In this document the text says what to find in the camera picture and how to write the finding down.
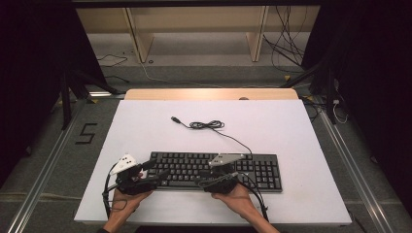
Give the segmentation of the dark curtain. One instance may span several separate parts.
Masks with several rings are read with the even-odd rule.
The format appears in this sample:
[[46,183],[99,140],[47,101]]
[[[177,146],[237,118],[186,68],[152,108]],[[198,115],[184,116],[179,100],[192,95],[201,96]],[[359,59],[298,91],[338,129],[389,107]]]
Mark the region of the dark curtain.
[[73,71],[106,82],[71,0],[0,0],[0,187]]
[[360,21],[335,64],[338,92],[412,216],[412,0],[324,0],[303,66],[321,60],[348,14]]

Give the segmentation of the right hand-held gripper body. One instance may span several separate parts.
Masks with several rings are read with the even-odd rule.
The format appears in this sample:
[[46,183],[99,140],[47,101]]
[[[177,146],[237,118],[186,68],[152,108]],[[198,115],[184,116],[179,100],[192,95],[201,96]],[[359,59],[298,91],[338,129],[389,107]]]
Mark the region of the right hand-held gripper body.
[[211,193],[231,192],[238,183],[233,163],[245,157],[243,153],[218,153],[209,162],[210,170],[202,174],[202,188]]

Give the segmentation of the black overhead frame bar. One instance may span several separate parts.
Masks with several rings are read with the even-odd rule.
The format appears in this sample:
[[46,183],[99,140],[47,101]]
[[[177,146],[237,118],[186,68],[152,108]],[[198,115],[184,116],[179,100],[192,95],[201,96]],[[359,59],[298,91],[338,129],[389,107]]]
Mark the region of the black overhead frame bar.
[[328,0],[70,0],[77,8],[321,6]]

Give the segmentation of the short silver rail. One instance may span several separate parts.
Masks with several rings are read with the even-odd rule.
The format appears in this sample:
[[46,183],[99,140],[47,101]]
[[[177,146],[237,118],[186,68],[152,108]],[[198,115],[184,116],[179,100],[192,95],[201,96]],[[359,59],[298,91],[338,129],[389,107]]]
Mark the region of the short silver rail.
[[113,94],[107,91],[92,91],[89,93],[90,98],[116,98],[123,99],[125,94]]

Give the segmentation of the person's right hand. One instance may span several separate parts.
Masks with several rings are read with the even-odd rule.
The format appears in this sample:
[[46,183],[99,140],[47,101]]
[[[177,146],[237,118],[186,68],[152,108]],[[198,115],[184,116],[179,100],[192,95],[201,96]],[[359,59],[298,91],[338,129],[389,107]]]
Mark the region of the person's right hand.
[[241,184],[236,185],[228,194],[212,193],[211,196],[224,202],[234,213],[247,221],[259,216],[248,189]]

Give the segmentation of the black metal stand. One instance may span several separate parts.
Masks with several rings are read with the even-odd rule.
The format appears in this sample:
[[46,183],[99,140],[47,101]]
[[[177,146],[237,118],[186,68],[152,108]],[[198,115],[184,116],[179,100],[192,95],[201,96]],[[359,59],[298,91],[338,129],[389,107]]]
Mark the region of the black metal stand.
[[71,70],[64,73],[60,77],[60,94],[63,107],[62,129],[66,129],[72,119],[69,91],[72,91],[78,99],[87,99],[90,96],[90,92],[86,88],[87,83],[96,85],[114,95],[124,94],[124,91],[109,86],[105,80],[100,81],[81,70]]
[[334,100],[334,73],[330,68],[328,60],[322,59],[318,64],[312,68],[304,71],[301,75],[295,79],[280,85],[280,88],[292,88],[296,84],[306,80],[309,77],[313,77],[313,81],[310,84],[309,90],[312,94],[318,95],[322,90],[326,92],[326,115],[332,124],[336,123],[336,119],[333,112],[333,100]]

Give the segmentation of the wooden table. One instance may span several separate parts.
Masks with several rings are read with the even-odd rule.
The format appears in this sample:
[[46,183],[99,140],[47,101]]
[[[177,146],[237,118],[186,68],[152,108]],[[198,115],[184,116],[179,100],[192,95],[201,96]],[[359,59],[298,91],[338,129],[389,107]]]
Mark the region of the wooden table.
[[292,88],[136,88],[125,100],[297,100]]

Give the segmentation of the white table mat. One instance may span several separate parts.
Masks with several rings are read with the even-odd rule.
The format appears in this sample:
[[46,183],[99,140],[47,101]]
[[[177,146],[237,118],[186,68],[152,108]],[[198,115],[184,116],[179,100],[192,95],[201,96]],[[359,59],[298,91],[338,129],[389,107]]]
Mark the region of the white table mat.
[[351,222],[299,100],[120,102],[75,219],[106,220],[102,192],[110,168],[127,153],[143,163],[153,151],[276,154],[283,191],[263,196],[270,222]]

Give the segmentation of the black keyboard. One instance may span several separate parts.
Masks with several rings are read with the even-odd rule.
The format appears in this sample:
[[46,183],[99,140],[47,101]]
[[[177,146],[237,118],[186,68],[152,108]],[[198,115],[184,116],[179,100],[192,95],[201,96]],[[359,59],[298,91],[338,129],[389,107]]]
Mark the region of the black keyboard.
[[[257,192],[283,191],[276,154],[243,154],[246,155],[244,159],[233,163],[238,172],[237,184],[244,184]],[[151,159],[155,159],[156,164],[147,171],[147,177],[169,170],[169,176],[159,183],[158,189],[204,190],[202,174],[210,170],[209,162],[216,155],[211,152],[153,151]]]

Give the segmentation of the wooden shelf unit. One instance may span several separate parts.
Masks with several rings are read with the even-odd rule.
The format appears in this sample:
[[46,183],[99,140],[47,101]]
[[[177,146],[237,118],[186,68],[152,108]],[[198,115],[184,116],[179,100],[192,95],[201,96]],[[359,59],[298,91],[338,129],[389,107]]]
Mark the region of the wooden shelf unit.
[[310,32],[318,6],[160,7],[79,9],[87,33],[127,33],[137,59],[147,60],[156,33],[243,32],[251,59],[259,60],[263,34]]

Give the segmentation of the aluminium floor rail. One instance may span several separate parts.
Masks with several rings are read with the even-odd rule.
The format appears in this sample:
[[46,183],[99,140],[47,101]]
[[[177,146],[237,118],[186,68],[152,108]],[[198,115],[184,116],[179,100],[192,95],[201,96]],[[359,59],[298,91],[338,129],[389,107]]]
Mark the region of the aluminium floor rail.
[[84,102],[72,106],[72,119],[66,127],[60,122],[63,116],[62,107],[53,107],[46,123],[27,149],[29,154],[19,161],[4,186],[0,188],[0,209],[11,216],[6,220],[6,228],[0,230],[0,233],[23,231],[84,106]]
[[338,128],[330,122],[325,112],[320,112],[320,116],[377,231],[379,233],[394,233],[384,209],[368,185]]

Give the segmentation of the person's left hand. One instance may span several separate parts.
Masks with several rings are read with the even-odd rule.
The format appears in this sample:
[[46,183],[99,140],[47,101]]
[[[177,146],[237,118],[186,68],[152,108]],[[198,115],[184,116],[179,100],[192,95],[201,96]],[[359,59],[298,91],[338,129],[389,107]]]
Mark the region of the person's left hand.
[[140,203],[152,194],[151,191],[128,195],[121,193],[118,189],[114,192],[112,210],[108,221],[112,225],[122,225],[140,206]]

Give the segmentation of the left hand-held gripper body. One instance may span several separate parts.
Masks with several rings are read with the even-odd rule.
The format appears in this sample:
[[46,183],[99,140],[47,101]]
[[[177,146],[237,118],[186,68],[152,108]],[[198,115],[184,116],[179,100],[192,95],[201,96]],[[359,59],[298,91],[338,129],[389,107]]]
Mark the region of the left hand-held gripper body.
[[111,169],[110,175],[116,175],[116,188],[123,194],[136,195],[143,192],[155,190],[158,182],[151,178],[142,179],[141,164],[130,154],[125,154]]

